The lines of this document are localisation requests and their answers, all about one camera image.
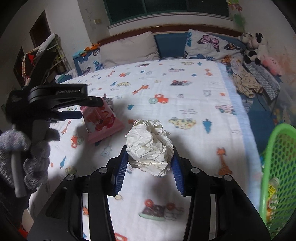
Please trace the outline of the pink snack box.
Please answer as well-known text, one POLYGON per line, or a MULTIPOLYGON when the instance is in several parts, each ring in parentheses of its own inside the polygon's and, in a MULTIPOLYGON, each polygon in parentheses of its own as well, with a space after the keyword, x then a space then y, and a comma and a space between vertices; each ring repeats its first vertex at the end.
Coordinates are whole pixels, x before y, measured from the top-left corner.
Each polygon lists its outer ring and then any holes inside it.
POLYGON ((124 128, 107 102, 102 99, 102 106, 82 106, 82 116, 88 132, 88 142, 94 144, 124 128))

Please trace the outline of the white paper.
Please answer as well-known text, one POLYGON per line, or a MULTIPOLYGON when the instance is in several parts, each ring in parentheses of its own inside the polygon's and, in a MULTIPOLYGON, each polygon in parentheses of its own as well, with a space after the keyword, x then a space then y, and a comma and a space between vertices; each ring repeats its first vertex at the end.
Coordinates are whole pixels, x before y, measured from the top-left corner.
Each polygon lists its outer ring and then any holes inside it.
POLYGON ((169 135, 159 120, 136 120, 125 136, 130 166, 164 177, 174 154, 169 135))

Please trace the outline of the clear plastic bottle yellow label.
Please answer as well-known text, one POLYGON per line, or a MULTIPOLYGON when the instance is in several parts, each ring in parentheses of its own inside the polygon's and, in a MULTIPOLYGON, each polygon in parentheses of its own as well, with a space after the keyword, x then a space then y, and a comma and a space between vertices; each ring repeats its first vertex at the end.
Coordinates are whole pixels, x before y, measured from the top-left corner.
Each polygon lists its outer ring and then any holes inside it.
POLYGON ((278 204, 278 187, 280 181, 278 178, 273 177, 269 180, 267 189, 267 208, 274 210, 278 204))

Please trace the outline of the metal shelf rack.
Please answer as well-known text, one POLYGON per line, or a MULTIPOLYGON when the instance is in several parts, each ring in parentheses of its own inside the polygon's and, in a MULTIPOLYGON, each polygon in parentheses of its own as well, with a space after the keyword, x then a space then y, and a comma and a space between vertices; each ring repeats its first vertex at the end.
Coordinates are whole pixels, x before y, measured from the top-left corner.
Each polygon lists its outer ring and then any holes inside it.
POLYGON ((58 34, 51 34, 41 45, 24 55, 22 78, 25 85, 41 71, 43 83, 52 84, 57 75, 70 70, 69 63, 61 47, 58 34))

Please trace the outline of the orange toy on headboard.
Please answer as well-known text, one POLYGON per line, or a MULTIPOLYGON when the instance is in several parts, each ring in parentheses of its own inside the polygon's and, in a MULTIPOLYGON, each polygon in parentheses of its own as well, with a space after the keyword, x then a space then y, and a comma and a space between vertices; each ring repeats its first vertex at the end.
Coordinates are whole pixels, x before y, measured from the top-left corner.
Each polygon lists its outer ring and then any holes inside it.
POLYGON ((99 47, 100 47, 100 44, 91 44, 91 46, 89 47, 89 46, 87 46, 85 49, 84 49, 84 51, 85 52, 89 52, 89 51, 95 51, 95 50, 97 50, 97 49, 99 49, 99 47))

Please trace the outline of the white cartoon print blanket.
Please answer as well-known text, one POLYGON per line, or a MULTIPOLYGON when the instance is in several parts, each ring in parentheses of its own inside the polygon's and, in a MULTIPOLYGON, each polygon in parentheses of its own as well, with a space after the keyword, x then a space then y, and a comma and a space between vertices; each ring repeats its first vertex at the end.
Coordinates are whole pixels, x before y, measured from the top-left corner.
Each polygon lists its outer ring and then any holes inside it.
POLYGON ((83 177, 127 146, 122 190, 109 197, 118 240, 181 240, 188 197, 176 188, 173 150, 207 174, 230 174, 255 208, 260 201, 260 160, 249 117, 226 66, 208 60, 162 60, 121 65, 73 79, 94 96, 113 100, 113 113, 52 124, 49 179, 30 200, 35 222, 29 240, 65 240, 65 195, 49 211, 41 206, 68 174, 83 177))

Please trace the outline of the beige pillow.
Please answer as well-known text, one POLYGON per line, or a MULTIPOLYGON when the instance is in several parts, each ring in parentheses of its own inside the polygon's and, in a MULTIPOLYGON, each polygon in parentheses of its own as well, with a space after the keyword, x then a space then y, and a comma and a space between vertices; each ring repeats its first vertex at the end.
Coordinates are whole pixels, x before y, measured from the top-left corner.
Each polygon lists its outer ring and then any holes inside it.
POLYGON ((100 47, 104 68, 143 61, 160 60, 152 32, 128 37, 100 47))

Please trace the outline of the dark window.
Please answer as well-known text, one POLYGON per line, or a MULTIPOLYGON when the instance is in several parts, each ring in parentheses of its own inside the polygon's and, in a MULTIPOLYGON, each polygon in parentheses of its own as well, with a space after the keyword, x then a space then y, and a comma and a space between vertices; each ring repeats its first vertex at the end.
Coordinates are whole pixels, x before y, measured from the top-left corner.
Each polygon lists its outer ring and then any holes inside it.
POLYGON ((223 0, 105 0, 110 23, 117 24, 137 17, 164 13, 204 13, 229 17, 223 0))

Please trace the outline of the green plastic mesh basket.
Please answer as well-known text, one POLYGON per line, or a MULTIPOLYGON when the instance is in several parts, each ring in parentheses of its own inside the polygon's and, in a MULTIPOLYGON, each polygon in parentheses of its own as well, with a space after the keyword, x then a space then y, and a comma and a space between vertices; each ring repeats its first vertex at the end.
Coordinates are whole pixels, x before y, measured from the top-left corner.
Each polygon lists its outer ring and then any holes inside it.
POLYGON ((262 181, 259 214, 271 239, 283 231, 295 212, 295 128, 282 123, 274 128, 263 151, 262 181), (269 180, 279 179, 276 209, 267 208, 269 180))

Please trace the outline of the clear plastic toy bin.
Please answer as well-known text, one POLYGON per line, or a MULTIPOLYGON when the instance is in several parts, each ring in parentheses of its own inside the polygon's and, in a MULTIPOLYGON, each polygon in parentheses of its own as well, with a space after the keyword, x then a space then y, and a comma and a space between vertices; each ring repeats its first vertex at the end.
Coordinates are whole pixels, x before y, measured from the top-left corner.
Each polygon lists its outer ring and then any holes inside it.
POLYGON ((281 87, 271 118, 275 126, 286 123, 295 127, 295 87, 281 87))

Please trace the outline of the blue white patterned cloth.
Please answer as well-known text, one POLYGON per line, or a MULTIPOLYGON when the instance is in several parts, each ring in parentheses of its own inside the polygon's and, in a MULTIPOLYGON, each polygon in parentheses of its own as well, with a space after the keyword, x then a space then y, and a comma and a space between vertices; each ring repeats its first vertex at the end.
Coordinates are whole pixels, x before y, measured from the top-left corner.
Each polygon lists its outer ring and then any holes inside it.
POLYGON ((280 84, 277 80, 261 65, 257 65, 254 62, 247 64, 243 62, 243 66, 256 78, 266 92, 270 101, 277 98, 280 93, 280 84))

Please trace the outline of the butterfly print pillow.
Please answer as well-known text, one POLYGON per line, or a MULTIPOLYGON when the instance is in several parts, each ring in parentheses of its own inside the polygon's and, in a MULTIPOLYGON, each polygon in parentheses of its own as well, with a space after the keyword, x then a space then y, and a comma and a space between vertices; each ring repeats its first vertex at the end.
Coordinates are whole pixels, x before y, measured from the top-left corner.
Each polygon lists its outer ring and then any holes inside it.
POLYGON ((243 60, 243 50, 214 35, 189 29, 184 49, 186 59, 206 59, 228 64, 232 59, 243 60))

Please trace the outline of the pink plush toy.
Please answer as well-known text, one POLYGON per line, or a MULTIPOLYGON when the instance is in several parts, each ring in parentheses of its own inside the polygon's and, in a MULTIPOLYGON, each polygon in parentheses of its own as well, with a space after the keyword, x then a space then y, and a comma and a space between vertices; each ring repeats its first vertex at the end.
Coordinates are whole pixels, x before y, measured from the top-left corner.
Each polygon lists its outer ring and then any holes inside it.
POLYGON ((265 68, 267 68, 270 73, 274 76, 281 76, 282 69, 279 63, 272 57, 265 57, 261 63, 265 68))

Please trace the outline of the black white cow plush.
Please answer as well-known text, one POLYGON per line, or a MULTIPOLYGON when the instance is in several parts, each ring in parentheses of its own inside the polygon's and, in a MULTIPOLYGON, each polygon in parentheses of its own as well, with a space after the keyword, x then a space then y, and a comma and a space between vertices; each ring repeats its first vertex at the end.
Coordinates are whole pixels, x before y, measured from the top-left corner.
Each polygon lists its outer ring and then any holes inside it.
POLYGON ((254 62, 260 65, 267 51, 267 40, 262 33, 242 33, 237 39, 246 46, 244 52, 244 62, 250 64, 254 62))

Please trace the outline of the colourful wall decoration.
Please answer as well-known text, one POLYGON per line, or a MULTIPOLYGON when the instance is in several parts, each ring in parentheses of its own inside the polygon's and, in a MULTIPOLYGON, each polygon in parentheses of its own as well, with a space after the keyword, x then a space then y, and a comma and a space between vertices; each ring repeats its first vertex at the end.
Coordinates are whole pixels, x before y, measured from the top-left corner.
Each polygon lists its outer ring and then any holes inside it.
POLYGON ((229 17, 233 20, 234 25, 238 28, 243 28, 245 24, 244 18, 241 16, 242 6, 239 3, 239 0, 227 0, 229 8, 229 17))

